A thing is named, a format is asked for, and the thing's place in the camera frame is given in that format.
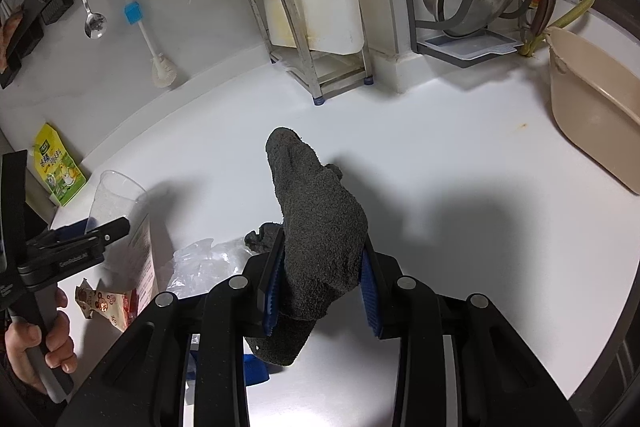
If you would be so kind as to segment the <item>person's left hand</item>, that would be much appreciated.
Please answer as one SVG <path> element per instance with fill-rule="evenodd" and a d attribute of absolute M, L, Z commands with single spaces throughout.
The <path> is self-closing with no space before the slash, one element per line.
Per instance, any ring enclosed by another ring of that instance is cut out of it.
<path fill-rule="evenodd" d="M 4 334 L 6 356 L 15 376 L 25 385 L 36 389 L 46 395 L 47 388 L 41 377 L 29 361 L 28 351 L 39 349 L 40 343 L 46 342 L 49 352 L 44 356 L 44 361 L 49 369 L 59 367 L 70 375 L 76 372 L 78 358 L 75 346 L 70 337 L 70 319 L 63 311 L 68 305 L 68 299 L 64 291 L 58 288 L 55 293 L 55 306 L 58 308 L 54 324 L 46 337 L 42 337 L 41 329 L 28 322 L 14 322 Z"/>

